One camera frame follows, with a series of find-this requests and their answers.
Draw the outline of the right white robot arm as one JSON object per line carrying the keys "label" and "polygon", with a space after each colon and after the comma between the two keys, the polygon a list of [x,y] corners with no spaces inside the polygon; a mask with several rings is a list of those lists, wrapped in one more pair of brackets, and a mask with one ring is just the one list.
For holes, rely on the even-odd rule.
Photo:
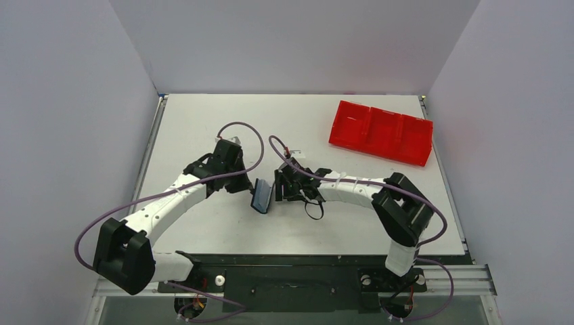
{"label": "right white robot arm", "polygon": [[435,214],[428,200],[402,173],[365,179],[320,168],[303,168],[293,157],[274,172],[275,199],[322,206],[326,202],[354,204],[373,210],[391,239],[382,270],[383,283],[401,288],[418,256],[421,235]]}

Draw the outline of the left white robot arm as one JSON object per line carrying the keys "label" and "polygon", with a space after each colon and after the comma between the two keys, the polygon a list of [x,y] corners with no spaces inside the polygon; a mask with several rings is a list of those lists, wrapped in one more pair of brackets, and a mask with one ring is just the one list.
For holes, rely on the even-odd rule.
{"label": "left white robot arm", "polygon": [[164,232],[194,205],[224,189],[233,194],[251,189],[240,144],[220,139],[213,152],[190,163],[171,187],[121,220],[105,221],[99,232],[93,269],[130,295],[151,282],[176,281],[196,290],[202,272],[183,253],[156,252]]}

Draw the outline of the black leather card holder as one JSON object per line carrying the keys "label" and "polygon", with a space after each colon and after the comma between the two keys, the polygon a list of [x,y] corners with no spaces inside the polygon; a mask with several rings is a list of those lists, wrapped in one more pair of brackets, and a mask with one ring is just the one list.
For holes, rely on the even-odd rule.
{"label": "black leather card holder", "polygon": [[260,214],[267,214],[273,194],[273,183],[257,178],[251,194],[250,207]]}

